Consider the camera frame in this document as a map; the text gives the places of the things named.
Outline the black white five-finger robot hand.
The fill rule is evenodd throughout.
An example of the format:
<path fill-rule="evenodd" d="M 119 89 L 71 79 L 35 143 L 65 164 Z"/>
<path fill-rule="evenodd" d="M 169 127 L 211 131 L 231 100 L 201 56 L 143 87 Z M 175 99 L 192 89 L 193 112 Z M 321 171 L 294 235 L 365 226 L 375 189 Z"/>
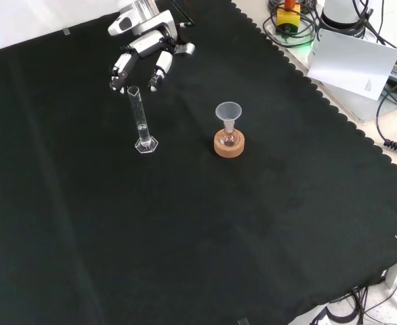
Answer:
<path fill-rule="evenodd" d="M 155 92 L 169 72 L 177 46 L 177 28 L 169 10 L 143 21 L 137 9 L 129 9 L 108 27 L 111 36 L 132 31 L 136 40 L 126 45 L 111 70 L 110 88 L 122 92 L 137 60 L 160 52 L 148 87 Z"/>

